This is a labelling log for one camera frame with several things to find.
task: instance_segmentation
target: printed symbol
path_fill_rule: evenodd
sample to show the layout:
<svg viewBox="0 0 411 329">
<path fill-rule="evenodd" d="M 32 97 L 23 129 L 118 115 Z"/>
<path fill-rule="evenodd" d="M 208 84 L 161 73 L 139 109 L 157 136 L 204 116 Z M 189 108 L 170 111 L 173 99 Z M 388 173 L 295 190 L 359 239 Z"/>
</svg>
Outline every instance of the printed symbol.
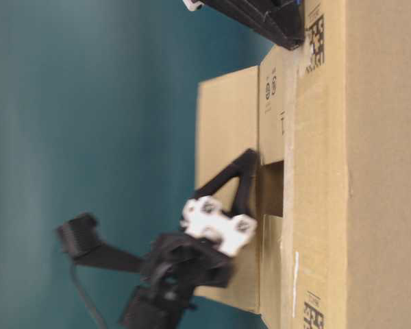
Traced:
<svg viewBox="0 0 411 329">
<path fill-rule="evenodd" d="M 269 86 L 269 82 L 266 84 L 266 99 L 269 99 L 271 96 L 271 87 Z"/>
<path fill-rule="evenodd" d="M 312 49 L 310 65 L 306 72 L 311 73 L 324 64 L 324 16 L 320 16 L 308 29 L 309 46 Z"/>
<path fill-rule="evenodd" d="M 285 135 L 285 112 L 280 113 L 280 121 L 282 122 L 282 135 Z"/>
<path fill-rule="evenodd" d="M 274 78 L 273 78 L 273 92 L 272 92 L 273 96 L 275 95 L 276 89 L 277 89 L 277 77 L 274 76 Z"/>
<path fill-rule="evenodd" d="M 248 229 L 249 229 L 249 223 L 247 223 L 246 221 L 240 221 L 237 225 L 236 225 L 236 229 L 239 232 L 245 233 Z"/>
<path fill-rule="evenodd" d="M 210 202 L 206 202 L 203 205 L 202 211 L 205 212 L 206 214 L 211 214 L 214 211 L 214 204 L 211 204 Z"/>
<path fill-rule="evenodd" d="M 304 303 L 304 329 L 324 329 L 324 315 L 315 307 Z"/>
</svg>

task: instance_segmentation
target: teal background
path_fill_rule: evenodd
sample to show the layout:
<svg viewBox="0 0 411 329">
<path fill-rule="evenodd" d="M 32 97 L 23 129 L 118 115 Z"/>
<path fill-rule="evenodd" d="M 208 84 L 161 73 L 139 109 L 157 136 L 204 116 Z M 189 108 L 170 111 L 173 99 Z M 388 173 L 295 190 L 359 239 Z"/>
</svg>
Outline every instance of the teal background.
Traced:
<svg viewBox="0 0 411 329">
<path fill-rule="evenodd" d="M 271 44 L 182 0 L 0 0 L 0 328 L 95 328 L 53 229 L 79 212 L 143 254 L 193 189 L 197 83 Z M 136 276 L 80 269 L 111 328 Z M 180 328 L 264 328 L 196 299 Z"/>
</svg>

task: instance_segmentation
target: cardboard box flap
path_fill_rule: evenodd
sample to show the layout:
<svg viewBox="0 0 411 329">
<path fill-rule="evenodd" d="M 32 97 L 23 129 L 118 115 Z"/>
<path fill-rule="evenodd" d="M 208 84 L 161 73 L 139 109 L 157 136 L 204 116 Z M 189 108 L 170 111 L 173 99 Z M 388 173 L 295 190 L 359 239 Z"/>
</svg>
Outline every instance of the cardboard box flap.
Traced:
<svg viewBox="0 0 411 329">
<path fill-rule="evenodd" d="M 197 112 L 196 186 L 214 177 L 247 148 L 257 149 L 258 68 L 251 67 L 203 82 Z M 230 207 L 237 181 L 216 197 Z M 255 201 L 251 202 L 255 210 Z M 258 312 L 258 237 L 235 259 L 235 276 L 226 289 L 199 287 L 195 293 L 243 310 Z"/>
</svg>

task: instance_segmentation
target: white marking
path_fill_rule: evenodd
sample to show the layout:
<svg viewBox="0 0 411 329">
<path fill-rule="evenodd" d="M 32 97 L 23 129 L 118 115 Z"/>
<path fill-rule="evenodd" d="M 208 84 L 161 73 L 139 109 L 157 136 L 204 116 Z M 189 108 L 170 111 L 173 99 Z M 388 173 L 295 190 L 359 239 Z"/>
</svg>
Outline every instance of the white marking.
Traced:
<svg viewBox="0 0 411 329">
<path fill-rule="evenodd" d="M 295 268 L 294 268 L 294 289 L 292 291 L 292 294 L 294 295 L 293 301 L 292 301 L 292 317 L 295 318 L 295 307 L 297 305 L 297 278 L 299 276 L 299 258 L 300 254 L 299 252 L 295 252 Z"/>
</svg>

